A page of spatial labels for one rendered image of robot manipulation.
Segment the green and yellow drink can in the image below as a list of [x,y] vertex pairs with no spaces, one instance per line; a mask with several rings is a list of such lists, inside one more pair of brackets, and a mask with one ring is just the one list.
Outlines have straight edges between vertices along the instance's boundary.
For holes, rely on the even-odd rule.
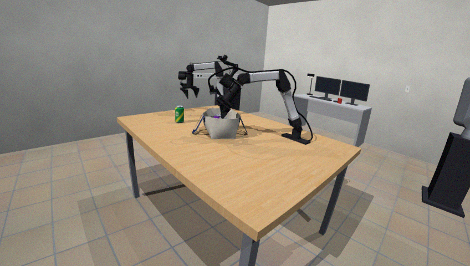
[[183,106],[176,106],[175,108],[175,121],[177,123],[184,122],[184,108]]

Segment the white tote bag with blue handles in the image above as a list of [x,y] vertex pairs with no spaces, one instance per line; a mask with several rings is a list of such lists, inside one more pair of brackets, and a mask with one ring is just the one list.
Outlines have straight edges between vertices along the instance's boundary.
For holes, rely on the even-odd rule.
[[[203,120],[204,126],[212,139],[235,139],[240,120],[244,127],[240,114],[233,109],[225,116],[228,119],[213,118],[215,114],[221,114],[220,108],[209,108],[203,112],[201,121],[199,122],[200,119],[198,120],[199,124],[196,129],[193,129],[192,133],[197,131]],[[244,129],[246,130],[245,127]]]

